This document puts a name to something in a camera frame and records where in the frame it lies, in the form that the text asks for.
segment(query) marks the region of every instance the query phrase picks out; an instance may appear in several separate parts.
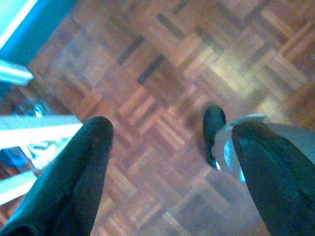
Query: parquet floor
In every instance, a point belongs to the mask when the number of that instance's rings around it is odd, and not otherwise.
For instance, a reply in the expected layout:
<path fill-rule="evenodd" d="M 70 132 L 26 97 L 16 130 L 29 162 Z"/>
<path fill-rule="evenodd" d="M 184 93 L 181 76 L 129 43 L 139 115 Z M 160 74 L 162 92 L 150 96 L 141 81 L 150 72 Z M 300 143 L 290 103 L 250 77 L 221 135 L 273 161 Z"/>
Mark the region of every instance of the parquet floor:
<path fill-rule="evenodd" d="M 246 187 L 206 165 L 202 113 L 315 129 L 314 17 L 313 0 L 82 0 L 1 112 L 35 96 L 111 119 L 94 236 L 266 235 Z"/>

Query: foot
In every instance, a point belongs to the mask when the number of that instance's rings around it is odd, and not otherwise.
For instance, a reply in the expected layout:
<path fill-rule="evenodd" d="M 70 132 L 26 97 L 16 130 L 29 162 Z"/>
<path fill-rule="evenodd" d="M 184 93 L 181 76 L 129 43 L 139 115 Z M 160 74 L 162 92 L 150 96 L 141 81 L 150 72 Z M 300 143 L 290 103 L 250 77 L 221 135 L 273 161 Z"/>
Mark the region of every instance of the foot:
<path fill-rule="evenodd" d="M 216 159 L 212 155 L 211 148 L 215 144 L 216 133 L 225 125 L 225 114 L 221 107 L 213 105 L 206 110 L 203 116 L 203 135 L 206 144 L 206 161 L 215 169 L 217 169 Z"/>

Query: wooden floor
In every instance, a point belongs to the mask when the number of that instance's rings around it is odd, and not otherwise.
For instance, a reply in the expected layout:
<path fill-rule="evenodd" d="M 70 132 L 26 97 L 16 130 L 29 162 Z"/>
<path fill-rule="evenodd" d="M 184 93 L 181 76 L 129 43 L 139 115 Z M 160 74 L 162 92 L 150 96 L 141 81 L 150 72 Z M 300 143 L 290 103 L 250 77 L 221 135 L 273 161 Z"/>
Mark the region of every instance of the wooden floor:
<path fill-rule="evenodd" d="M 315 129 L 314 17 L 313 0 L 82 0 L 1 113 L 33 96 L 113 122 L 94 236 L 266 235 L 247 188 L 204 161 L 202 114 Z"/>

